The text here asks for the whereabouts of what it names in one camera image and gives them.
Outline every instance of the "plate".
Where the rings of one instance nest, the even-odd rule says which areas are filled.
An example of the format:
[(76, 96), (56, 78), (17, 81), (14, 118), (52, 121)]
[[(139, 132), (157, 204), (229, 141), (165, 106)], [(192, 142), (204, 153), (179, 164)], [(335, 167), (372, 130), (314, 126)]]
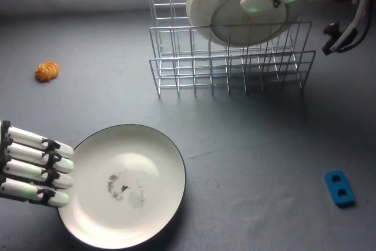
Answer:
[(140, 125), (104, 129), (85, 139), (72, 159), (75, 184), (60, 217), (80, 241), (104, 249), (143, 243), (178, 210), (186, 170), (175, 144)]
[(251, 27), (251, 34), (248, 26), (232, 27), (231, 34), (224, 27), (197, 29), (203, 37), (220, 45), (228, 45), (229, 41), (232, 46), (247, 46), (248, 42), (256, 45), (286, 31), (291, 24), (285, 23), (296, 21), (306, 1), (296, 0), (269, 11), (248, 13), (241, 8), (240, 0), (187, 0), (187, 16), (192, 26), (256, 24)]

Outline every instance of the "white plate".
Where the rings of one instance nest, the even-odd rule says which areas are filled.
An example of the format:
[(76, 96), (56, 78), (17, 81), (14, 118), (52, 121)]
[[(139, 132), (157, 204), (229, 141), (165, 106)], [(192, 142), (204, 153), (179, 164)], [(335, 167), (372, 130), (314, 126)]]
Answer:
[(75, 184), (60, 217), (94, 247), (121, 249), (159, 233), (176, 213), (186, 186), (182, 156), (155, 129), (120, 125), (85, 139), (72, 158)]
[[(249, 43), (255, 45), (277, 37), (290, 27), (285, 22), (293, 22), (300, 15), (306, 0), (296, 0), (287, 5), (281, 4), (270, 11), (247, 13), (242, 10), (240, 0), (187, 0), (187, 16), (192, 26), (242, 25), (280, 23), (277, 25), (252, 26)], [(212, 42), (227, 45), (228, 28), (198, 29), (203, 37)], [(230, 44), (246, 46), (249, 28), (246, 26), (231, 29)]]

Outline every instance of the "metal wire rack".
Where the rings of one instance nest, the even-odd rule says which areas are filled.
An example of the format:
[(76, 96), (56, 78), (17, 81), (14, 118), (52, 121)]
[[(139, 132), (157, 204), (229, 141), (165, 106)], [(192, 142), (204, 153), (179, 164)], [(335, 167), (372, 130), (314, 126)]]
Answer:
[[(154, 58), (149, 63), (159, 97), (162, 89), (175, 89), (179, 96), (183, 88), (192, 88), (196, 96), (203, 87), (211, 88), (214, 95), (214, 89), (220, 86), (231, 94), (236, 87), (249, 93), (276, 85), (281, 94), (287, 84), (298, 85), (303, 94), (316, 55), (315, 51), (305, 51), (311, 22), (292, 22), (278, 37), (258, 45), (221, 46), (199, 33), (200, 29), (207, 29), (210, 34), (212, 26), (190, 26), (186, 1), (150, 0)], [(225, 29), (230, 37), (233, 29), (247, 29), (250, 35), (259, 25), (267, 25), (271, 30), (281, 23), (217, 28)]]

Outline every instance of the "hole in blue block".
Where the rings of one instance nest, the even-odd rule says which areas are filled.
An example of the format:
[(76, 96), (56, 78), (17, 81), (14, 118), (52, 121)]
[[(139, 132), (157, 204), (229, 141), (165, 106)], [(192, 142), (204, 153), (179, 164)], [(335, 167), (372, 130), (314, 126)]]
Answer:
[(338, 191), (338, 195), (340, 196), (340, 198), (346, 198), (346, 196), (347, 196), (347, 192), (346, 192), (346, 190), (344, 190), (344, 189), (340, 189), (340, 190)]
[(340, 183), (341, 182), (341, 178), (340, 176), (338, 175), (334, 175), (331, 180), (334, 182), (334, 183)]

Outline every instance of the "plate rim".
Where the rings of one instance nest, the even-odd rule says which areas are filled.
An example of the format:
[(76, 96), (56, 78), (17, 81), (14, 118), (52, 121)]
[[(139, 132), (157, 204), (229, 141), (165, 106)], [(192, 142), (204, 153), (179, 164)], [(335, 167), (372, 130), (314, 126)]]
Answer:
[(180, 200), (180, 203), (179, 203), (179, 205), (177, 206), (177, 209), (176, 209), (176, 211), (174, 212), (173, 216), (167, 221), (167, 223), (166, 223), (166, 224), (165, 224), (165, 225), (164, 225), (164, 226), (163, 226), (163, 227), (162, 227), (157, 233), (155, 233), (152, 237), (150, 237), (150, 238), (146, 239), (145, 241), (140, 242), (140, 243), (138, 243), (138, 244), (136, 244), (136, 245), (132, 245), (132, 246), (128, 246), (128, 247), (117, 247), (117, 248), (108, 248), (108, 247), (106, 247), (106, 248), (102, 248), (102, 247), (97, 247), (97, 246), (91, 245), (91, 244), (89, 244), (89, 243), (86, 243), (86, 242), (80, 240), (80, 239), (77, 238), (72, 232), (70, 232), (70, 230), (66, 227), (66, 225), (64, 224), (64, 221), (63, 221), (63, 219), (61, 218), (61, 215), (60, 215), (60, 213), (59, 213), (59, 208), (56, 208), (56, 212), (58, 213), (58, 216), (59, 216), (59, 219), (60, 219), (60, 221), (61, 221), (61, 224), (63, 225), (64, 229), (65, 229), (66, 231), (68, 231), (68, 233), (69, 233), (70, 235), (73, 236), (73, 238), (74, 238), (75, 240), (78, 240), (80, 243), (82, 243), (82, 244), (84, 244), (84, 245), (87, 245), (87, 246), (90, 246), (90, 247), (94, 247), (94, 248), (97, 248), (97, 249), (99, 249), (99, 250), (106, 250), (106, 249), (109, 249), (109, 250), (119, 250), (119, 249), (132, 248), (132, 247), (135, 247), (135, 246), (139, 246), (139, 245), (141, 245), (141, 244), (144, 244), (144, 243), (148, 242), (149, 240), (153, 239), (153, 238), (154, 238), (156, 235), (158, 235), (163, 229), (165, 229), (165, 227), (166, 227), (166, 226), (171, 222), (171, 220), (175, 217), (176, 213), (179, 211), (180, 207), (182, 206), (183, 198), (184, 198), (184, 196), (185, 196), (185, 194), (186, 194), (186, 188), (187, 188), (187, 169), (186, 169), (186, 164), (185, 164), (185, 162), (184, 162), (184, 159), (183, 159), (183, 155), (182, 155), (182, 153), (180, 152), (180, 150), (179, 150), (179, 148), (176, 146), (176, 144), (175, 144), (175, 143), (174, 143), (174, 142), (173, 142), (173, 141), (172, 141), (167, 135), (165, 135), (163, 132), (161, 132), (161, 131), (159, 131), (159, 130), (157, 130), (157, 129), (155, 129), (155, 128), (152, 128), (152, 127), (150, 127), (150, 126), (140, 125), (140, 124), (136, 124), (136, 123), (123, 123), (123, 124), (120, 124), (120, 125), (109, 126), (109, 127), (107, 127), (107, 128), (104, 128), (104, 129), (98, 130), (97, 132), (95, 132), (95, 133), (89, 135), (87, 138), (85, 138), (83, 141), (81, 141), (81, 142), (80, 142), (80, 143), (74, 148), (74, 150), (76, 150), (76, 148), (78, 148), (78, 146), (80, 146), (82, 143), (84, 143), (87, 139), (91, 138), (93, 135), (95, 135), (95, 134), (97, 134), (97, 133), (99, 133), (99, 132), (102, 132), (102, 131), (104, 131), (104, 130), (108, 130), (108, 129), (112, 129), (112, 128), (117, 128), (117, 127), (119, 127), (119, 126), (140, 126), (140, 127), (143, 127), (143, 128), (147, 128), (147, 129), (155, 130), (156, 132), (158, 132), (158, 133), (162, 134), (164, 137), (166, 137), (166, 138), (167, 138), (167, 139), (173, 144), (173, 146), (176, 148), (176, 150), (178, 151), (179, 156), (180, 156), (180, 158), (181, 158), (181, 160), (182, 160), (183, 167), (184, 167), (184, 188), (183, 188), (183, 194), (182, 194), (182, 198), (181, 198), (181, 200)]

